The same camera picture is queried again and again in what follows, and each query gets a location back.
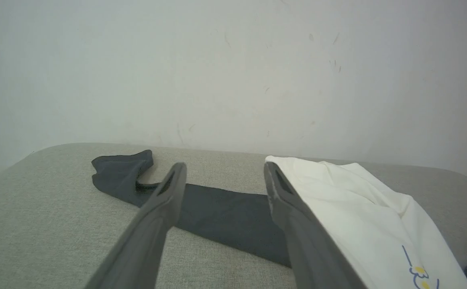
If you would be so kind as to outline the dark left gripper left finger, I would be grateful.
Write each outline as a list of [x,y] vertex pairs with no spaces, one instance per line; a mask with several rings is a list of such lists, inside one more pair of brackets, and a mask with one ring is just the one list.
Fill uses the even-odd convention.
[[153,289],[168,231],[180,216],[187,181],[175,163],[86,284],[87,289]]

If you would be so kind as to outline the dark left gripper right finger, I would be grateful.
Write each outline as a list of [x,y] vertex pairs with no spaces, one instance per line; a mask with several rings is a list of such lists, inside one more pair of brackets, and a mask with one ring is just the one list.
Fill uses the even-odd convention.
[[324,226],[274,162],[264,166],[271,216],[284,232],[299,289],[365,289]]

